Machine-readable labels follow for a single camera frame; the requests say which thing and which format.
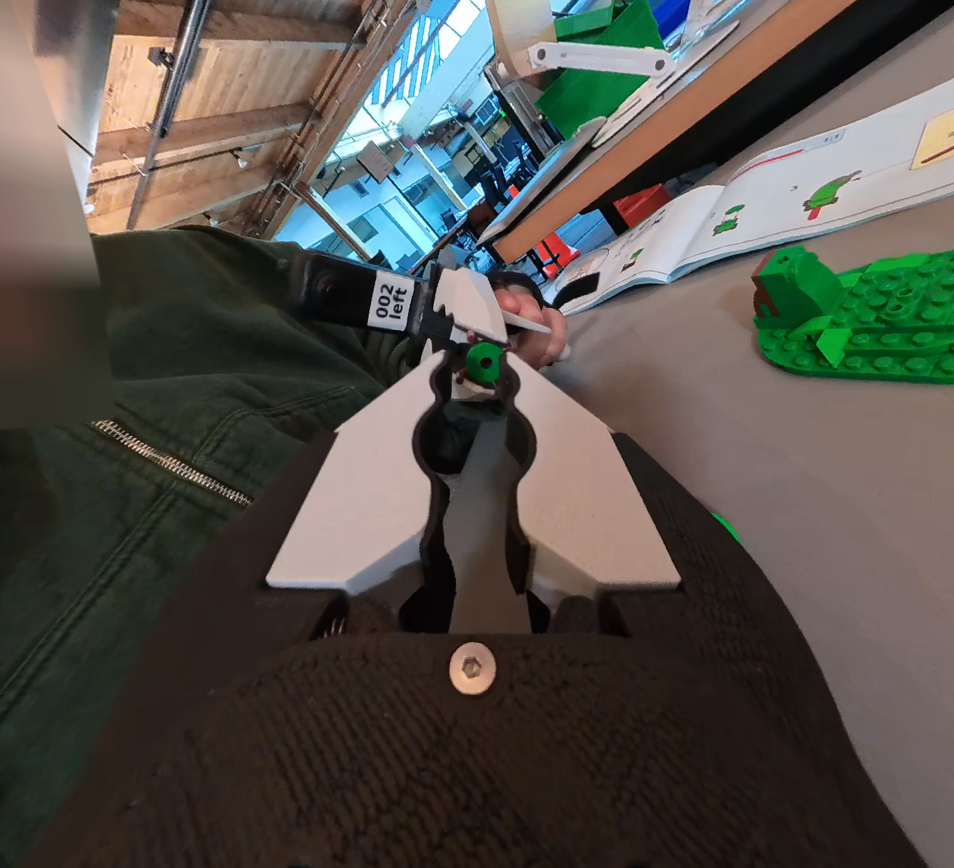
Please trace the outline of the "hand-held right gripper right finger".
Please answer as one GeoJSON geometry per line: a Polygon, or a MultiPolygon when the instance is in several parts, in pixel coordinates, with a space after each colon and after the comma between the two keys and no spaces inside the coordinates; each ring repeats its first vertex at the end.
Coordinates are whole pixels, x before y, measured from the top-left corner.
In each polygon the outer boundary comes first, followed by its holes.
{"type": "Polygon", "coordinates": [[[673,591],[680,575],[615,434],[520,359],[502,361],[499,399],[517,467],[507,495],[507,574],[545,632],[567,598],[673,591]]]}

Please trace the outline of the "lego instruction booklet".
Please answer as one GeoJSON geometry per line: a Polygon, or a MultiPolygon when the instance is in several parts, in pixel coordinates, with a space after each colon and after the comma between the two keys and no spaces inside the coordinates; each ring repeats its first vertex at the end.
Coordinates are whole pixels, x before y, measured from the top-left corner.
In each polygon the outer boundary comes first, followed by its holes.
{"type": "Polygon", "coordinates": [[[953,193],[953,83],[769,150],[698,185],[544,289],[564,315],[722,259],[826,235],[953,193]]]}

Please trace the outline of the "person's left forearm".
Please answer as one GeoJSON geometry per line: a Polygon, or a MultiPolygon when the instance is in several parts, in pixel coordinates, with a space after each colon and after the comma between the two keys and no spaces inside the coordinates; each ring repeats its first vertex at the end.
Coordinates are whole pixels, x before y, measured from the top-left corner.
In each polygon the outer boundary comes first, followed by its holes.
{"type": "Polygon", "coordinates": [[[421,364],[430,340],[392,331],[363,327],[352,330],[359,345],[360,365],[377,385],[388,389],[397,385],[421,364]]]}

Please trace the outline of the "grey closed laptop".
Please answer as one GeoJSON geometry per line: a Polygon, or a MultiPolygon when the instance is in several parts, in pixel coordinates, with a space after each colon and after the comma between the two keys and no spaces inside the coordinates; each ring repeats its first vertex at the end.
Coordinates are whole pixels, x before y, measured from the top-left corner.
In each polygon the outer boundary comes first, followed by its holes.
{"type": "Polygon", "coordinates": [[[508,232],[511,227],[517,225],[524,215],[535,206],[537,200],[557,181],[563,171],[568,169],[573,160],[590,145],[592,139],[606,122],[606,116],[597,116],[578,127],[567,140],[552,149],[531,178],[531,181],[510,201],[504,211],[485,228],[483,234],[477,239],[477,245],[486,246],[508,232]]]}

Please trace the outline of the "person's green jacket torso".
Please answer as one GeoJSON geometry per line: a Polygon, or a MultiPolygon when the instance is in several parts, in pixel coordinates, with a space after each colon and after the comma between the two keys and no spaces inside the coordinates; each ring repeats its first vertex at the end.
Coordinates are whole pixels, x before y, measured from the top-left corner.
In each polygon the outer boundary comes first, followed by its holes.
{"type": "Polygon", "coordinates": [[[2,432],[1,861],[86,774],[168,594],[316,433],[385,389],[351,327],[290,310],[301,247],[204,227],[94,237],[104,419],[2,432]]]}

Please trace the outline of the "person's left hand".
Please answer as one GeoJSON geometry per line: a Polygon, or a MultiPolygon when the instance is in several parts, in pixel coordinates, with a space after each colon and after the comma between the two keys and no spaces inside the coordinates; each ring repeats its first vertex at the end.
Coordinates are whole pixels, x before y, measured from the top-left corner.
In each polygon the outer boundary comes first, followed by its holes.
{"type": "Polygon", "coordinates": [[[549,329],[545,334],[515,326],[516,330],[509,337],[510,350],[537,371],[558,361],[565,352],[568,337],[568,326],[562,313],[542,306],[531,290],[522,285],[497,284],[493,289],[503,313],[549,329]]]}

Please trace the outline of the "green plastic bin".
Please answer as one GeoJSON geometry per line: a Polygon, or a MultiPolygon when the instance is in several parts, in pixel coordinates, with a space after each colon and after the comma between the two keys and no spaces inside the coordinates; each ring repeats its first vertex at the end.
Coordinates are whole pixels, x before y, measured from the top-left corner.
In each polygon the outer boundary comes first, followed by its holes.
{"type": "MultiPolygon", "coordinates": [[[[663,49],[649,0],[611,0],[606,6],[555,19],[559,43],[663,49]]],[[[598,116],[611,116],[645,76],[569,70],[555,75],[535,102],[564,138],[598,116]]]]}

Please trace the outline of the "red box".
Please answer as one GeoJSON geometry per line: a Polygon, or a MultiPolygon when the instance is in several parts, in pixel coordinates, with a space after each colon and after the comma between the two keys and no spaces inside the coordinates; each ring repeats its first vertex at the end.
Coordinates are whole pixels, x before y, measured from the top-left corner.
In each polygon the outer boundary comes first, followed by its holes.
{"type": "Polygon", "coordinates": [[[672,200],[673,195],[668,189],[662,184],[656,184],[615,200],[614,208],[625,223],[625,229],[629,230],[650,218],[672,200]]]}

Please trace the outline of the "orange traffic cone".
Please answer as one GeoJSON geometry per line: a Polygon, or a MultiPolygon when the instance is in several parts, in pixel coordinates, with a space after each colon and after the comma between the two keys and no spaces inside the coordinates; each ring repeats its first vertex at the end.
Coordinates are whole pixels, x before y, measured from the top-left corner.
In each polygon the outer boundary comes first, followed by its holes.
{"type": "Polygon", "coordinates": [[[567,266],[579,258],[580,251],[568,245],[558,233],[551,233],[528,254],[545,281],[557,278],[567,266]]]}

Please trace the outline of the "green lego plate build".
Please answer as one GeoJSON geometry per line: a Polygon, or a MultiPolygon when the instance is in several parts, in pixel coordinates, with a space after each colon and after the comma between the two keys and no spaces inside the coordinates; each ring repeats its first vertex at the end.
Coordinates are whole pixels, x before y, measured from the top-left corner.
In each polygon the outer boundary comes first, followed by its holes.
{"type": "Polygon", "coordinates": [[[835,273],[802,246],[752,280],[757,349],[812,378],[953,384],[953,253],[886,257],[835,273]]]}

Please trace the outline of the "green and brown lego assembly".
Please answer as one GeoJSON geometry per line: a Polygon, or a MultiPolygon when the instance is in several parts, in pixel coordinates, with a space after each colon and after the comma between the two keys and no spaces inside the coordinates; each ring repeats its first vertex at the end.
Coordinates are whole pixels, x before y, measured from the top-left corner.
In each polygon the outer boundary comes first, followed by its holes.
{"type": "Polygon", "coordinates": [[[494,390],[502,375],[505,355],[505,347],[492,341],[472,342],[464,353],[460,380],[483,390],[494,390]]]}

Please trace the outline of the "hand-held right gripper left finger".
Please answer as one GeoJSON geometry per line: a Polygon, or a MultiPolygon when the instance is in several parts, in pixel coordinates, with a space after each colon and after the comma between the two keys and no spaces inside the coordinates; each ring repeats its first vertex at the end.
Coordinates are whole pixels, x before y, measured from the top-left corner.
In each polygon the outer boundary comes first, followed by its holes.
{"type": "Polygon", "coordinates": [[[438,351],[335,431],[327,455],[271,565],[276,589],[330,589],[356,597],[422,567],[423,586],[399,606],[401,625],[445,633],[456,595],[443,520],[445,482],[424,438],[450,391],[438,351]]]}

